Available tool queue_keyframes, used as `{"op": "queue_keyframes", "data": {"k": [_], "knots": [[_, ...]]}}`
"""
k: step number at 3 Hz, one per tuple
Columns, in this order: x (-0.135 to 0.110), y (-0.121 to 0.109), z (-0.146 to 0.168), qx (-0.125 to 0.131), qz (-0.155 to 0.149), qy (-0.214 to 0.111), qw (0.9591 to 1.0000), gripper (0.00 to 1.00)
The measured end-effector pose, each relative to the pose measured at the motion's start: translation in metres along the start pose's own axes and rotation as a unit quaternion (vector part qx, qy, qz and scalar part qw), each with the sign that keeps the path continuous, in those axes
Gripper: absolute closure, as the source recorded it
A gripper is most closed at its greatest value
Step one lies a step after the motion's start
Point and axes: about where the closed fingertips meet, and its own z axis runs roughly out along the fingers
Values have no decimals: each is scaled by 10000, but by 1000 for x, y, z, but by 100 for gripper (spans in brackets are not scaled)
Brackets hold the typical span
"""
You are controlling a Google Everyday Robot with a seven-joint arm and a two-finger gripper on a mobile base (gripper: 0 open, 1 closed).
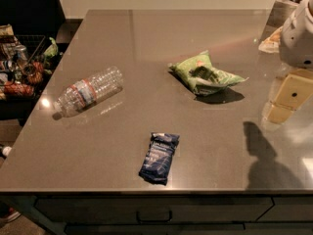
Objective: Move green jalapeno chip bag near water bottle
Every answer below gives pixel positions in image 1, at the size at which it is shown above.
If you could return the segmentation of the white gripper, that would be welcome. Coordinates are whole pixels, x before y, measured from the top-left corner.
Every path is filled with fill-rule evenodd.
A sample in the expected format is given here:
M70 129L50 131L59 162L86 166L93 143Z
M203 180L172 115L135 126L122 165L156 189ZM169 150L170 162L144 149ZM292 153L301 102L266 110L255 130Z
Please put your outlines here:
M283 24L281 60L297 68L277 78L266 105L266 119L281 124L313 95L313 0L301 0Z

